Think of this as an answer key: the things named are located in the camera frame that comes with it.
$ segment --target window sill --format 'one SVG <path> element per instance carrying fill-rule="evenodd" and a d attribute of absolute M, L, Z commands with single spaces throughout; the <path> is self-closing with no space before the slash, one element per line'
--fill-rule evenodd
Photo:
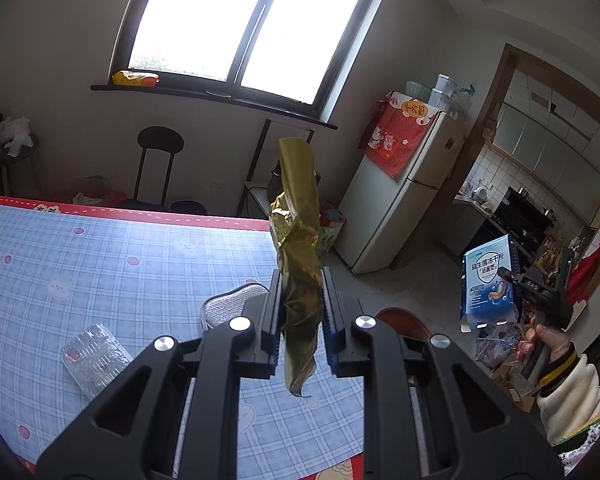
<path fill-rule="evenodd" d="M 147 94 L 162 94 L 162 95 L 175 95 L 178 97 L 189 97 L 193 99 L 204 99 L 206 101 L 215 101 L 216 103 L 228 103 L 236 106 L 243 106 L 245 108 L 252 108 L 253 110 L 259 110 L 261 112 L 267 112 L 271 114 L 280 115 L 289 119 L 295 119 L 298 121 L 304 121 L 305 123 L 317 124 L 330 130 L 337 130 L 338 127 L 334 124 L 329 124 L 315 117 L 311 117 L 304 114 L 298 114 L 289 112 L 282 108 L 276 108 L 272 106 L 266 106 L 258 104 L 253 101 L 247 101 L 245 99 L 238 99 L 235 97 L 222 97 L 218 95 L 208 94 L 206 92 L 191 92 L 185 90 L 176 90 L 171 88 L 164 88 L 155 86 L 153 88 L 146 88 L 141 86 L 122 86 L 122 85 L 91 85 L 91 90 L 97 92 L 111 92 L 111 91 L 123 91 L 123 92 L 144 92 Z"/>

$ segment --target bright window pane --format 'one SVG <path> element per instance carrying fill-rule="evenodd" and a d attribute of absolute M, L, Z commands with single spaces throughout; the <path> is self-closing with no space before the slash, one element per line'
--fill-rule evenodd
<path fill-rule="evenodd" d="M 258 0 L 149 0 L 129 66 L 226 81 Z"/>
<path fill-rule="evenodd" d="M 274 0 L 243 86 L 312 104 L 358 0 Z"/>

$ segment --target crumpled foil packet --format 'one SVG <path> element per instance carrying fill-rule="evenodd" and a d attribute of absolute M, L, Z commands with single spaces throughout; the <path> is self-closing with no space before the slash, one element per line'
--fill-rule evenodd
<path fill-rule="evenodd" d="M 107 327 L 97 323 L 62 349 L 62 362 L 89 400 L 104 390 L 132 361 Z"/>
<path fill-rule="evenodd" d="M 314 154 L 305 140 L 280 139 L 284 192 L 269 210 L 271 236 L 278 252 L 286 323 L 285 382 L 295 396 L 314 373 L 317 330 L 322 321 L 322 266 L 315 253 L 320 207 Z"/>

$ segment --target sleeve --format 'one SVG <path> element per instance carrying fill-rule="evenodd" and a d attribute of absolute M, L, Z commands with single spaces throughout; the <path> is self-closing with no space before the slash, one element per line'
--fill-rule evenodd
<path fill-rule="evenodd" d="M 540 418 L 552 445 L 600 413 L 598 372 L 586 355 L 578 356 L 573 343 L 544 368 L 538 385 Z"/>

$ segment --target gold foil bag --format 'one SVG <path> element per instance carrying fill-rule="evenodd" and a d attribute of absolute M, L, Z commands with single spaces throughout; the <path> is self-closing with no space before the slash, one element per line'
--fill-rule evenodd
<path fill-rule="evenodd" d="M 280 139 L 284 192 L 269 210 L 278 252 L 286 323 L 285 382 L 295 396 L 314 373 L 317 330 L 322 320 L 322 266 L 315 254 L 320 229 L 314 154 L 302 139 Z"/>

